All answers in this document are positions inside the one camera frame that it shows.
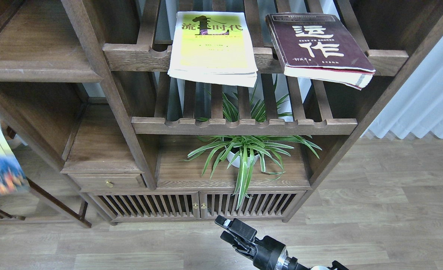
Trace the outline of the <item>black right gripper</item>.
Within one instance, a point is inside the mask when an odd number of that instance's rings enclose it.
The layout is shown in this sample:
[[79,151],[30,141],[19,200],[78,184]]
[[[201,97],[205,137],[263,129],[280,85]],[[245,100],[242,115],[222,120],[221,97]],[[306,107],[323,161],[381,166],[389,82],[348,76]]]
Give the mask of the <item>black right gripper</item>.
[[270,236],[255,238],[257,231],[241,220],[227,219],[218,215],[215,224],[226,231],[220,238],[230,244],[237,253],[252,260],[254,267],[260,270],[284,270],[288,257],[286,245]]

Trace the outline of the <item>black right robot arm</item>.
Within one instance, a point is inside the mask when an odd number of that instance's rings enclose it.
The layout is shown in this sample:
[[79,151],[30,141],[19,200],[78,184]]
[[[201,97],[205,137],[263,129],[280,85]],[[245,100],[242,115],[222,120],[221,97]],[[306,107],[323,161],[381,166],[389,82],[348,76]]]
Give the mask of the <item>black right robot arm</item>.
[[287,246],[268,235],[256,238],[257,231],[245,222],[218,215],[215,224],[225,231],[220,238],[231,244],[235,251],[252,261],[260,270],[307,270],[296,257],[289,257]]

